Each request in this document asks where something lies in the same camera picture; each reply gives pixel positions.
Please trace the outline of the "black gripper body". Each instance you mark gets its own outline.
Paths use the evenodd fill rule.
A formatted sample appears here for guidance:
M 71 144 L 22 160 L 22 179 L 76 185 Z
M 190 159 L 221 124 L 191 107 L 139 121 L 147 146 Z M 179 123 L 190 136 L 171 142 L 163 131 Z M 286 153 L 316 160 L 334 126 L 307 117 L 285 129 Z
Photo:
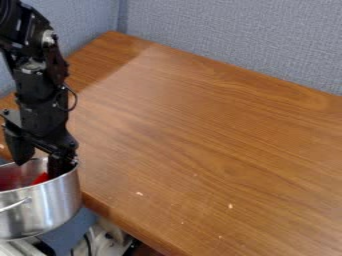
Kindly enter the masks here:
M 31 135 L 35 150 L 48 154 L 75 154 L 78 141 L 67 130 L 70 112 L 68 90 L 56 90 L 47 98 L 40 99 L 36 93 L 15 93 L 18 110 L 4 109 L 4 129 L 24 131 Z

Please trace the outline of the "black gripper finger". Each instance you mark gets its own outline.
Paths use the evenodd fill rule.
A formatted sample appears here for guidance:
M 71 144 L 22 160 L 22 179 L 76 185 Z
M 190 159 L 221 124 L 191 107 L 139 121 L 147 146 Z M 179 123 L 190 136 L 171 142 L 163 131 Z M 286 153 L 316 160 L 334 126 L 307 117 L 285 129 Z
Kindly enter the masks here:
M 59 176 L 68 173 L 78 164 L 76 155 L 67 154 L 51 154 L 48 156 L 48 165 L 47 165 L 47 173 L 51 179 L 58 178 Z
M 22 166 L 35 154 L 35 146 L 31 143 L 31 135 L 24 131 L 4 129 L 6 143 L 14 162 Z

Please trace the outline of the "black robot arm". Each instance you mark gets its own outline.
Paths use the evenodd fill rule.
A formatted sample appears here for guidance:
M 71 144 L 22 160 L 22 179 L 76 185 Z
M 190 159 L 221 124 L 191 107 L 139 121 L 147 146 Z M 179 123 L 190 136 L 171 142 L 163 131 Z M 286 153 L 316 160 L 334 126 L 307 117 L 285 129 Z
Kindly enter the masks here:
M 43 151 L 54 179 L 78 164 L 78 141 L 67 129 L 78 95 L 66 83 L 68 63 L 50 20 L 22 0 L 0 0 L 0 52 L 15 80 L 18 107 L 0 111 L 12 159 L 23 165 Z

